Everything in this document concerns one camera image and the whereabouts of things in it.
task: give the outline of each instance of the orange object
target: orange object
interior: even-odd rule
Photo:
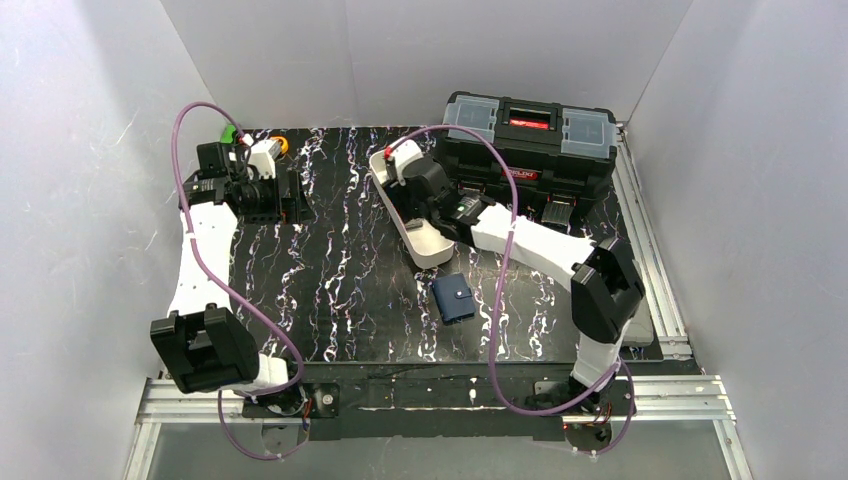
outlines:
[[[276,136],[271,137],[271,140],[276,140],[276,141],[280,142],[280,153],[281,154],[285,155],[286,152],[289,151],[289,141],[286,140],[286,137],[276,135]]]

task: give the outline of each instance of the black marble surface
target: black marble surface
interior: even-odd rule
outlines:
[[[458,245],[453,259],[419,270],[380,201],[368,157],[410,128],[260,130],[284,135],[281,161],[303,172],[316,219],[302,226],[239,225],[231,284],[288,332],[314,362],[485,362],[500,256]],[[434,146],[433,137],[420,140]],[[615,192],[599,202],[572,235],[627,238]],[[462,272],[475,291],[477,315],[445,326],[429,283]],[[513,263],[500,318],[501,361],[576,359],[578,332],[568,292],[552,279]],[[281,342],[236,313],[265,353]],[[662,359],[657,349],[628,349],[627,358]]]

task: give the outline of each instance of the small blue case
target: small blue case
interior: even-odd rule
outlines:
[[[433,296],[442,314],[442,323],[451,325],[474,316],[477,311],[471,287],[465,282],[465,275],[454,273],[433,280]]]

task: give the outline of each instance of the black bracket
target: black bracket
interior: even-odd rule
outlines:
[[[188,315],[171,312],[150,324],[150,340],[183,393],[212,392],[252,382],[259,374],[253,335],[226,308],[214,304]]]
[[[341,389],[336,383],[303,383],[301,384],[305,398],[299,388],[289,388],[280,393],[262,395],[244,400],[241,415],[244,418],[280,418],[302,417],[335,418],[339,414],[339,393]],[[310,405],[305,412],[305,405]]]
[[[633,249],[620,238],[595,247],[571,277],[571,318],[580,333],[600,343],[615,343],[645,297]]]

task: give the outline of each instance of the white backdrop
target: white backdrop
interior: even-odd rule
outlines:
[[[630,117],[691,0],[162,0],[249,126],[420,125],[467,90]]]
[[[848,4],[696,0],[633,115],[698,360],[757,478],[848,461]]]
[[[158,2],[108,0],[4,3],[0,91],[0,477],[120,478],[179,269],[171,125],[210,97]],[[192,114],[186,163],[222,125]]]

